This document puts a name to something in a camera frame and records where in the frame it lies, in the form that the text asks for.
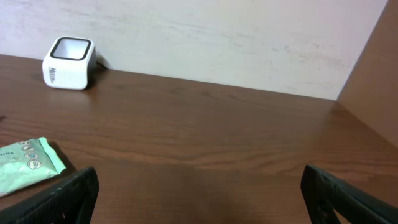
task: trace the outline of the snack pouch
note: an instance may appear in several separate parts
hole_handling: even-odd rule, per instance
[[[0,148],[0,197],[59,175],[65,169],[46,138]]]

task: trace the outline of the black object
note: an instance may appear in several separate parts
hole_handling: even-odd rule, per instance
[[[97,174],[85,168],[0,212],[0,223],[88,224],[99,191]]]
[[[312,223],[340,223],[333,209],[351,223],[398,223],[398,209],[313,165],[305,167],[301,191]]]

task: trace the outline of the white wall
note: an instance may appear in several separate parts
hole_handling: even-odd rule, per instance
[[[86,37],[116,70],[336,99],[387,0],[0,0],[0,54]]]

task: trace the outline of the wooden table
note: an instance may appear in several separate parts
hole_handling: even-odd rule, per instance
[[[334,101],[114,70],[56,90],[2,55],[0,144],[41,136],[68,173],[96,169],[92,223],[310,223],[305,164],[398,206],[398,150]]]

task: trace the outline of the mint green plastic wrapper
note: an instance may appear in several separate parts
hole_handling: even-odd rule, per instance
[[[46,138],[0,148],[0,197],[59,175],[65,169]]]

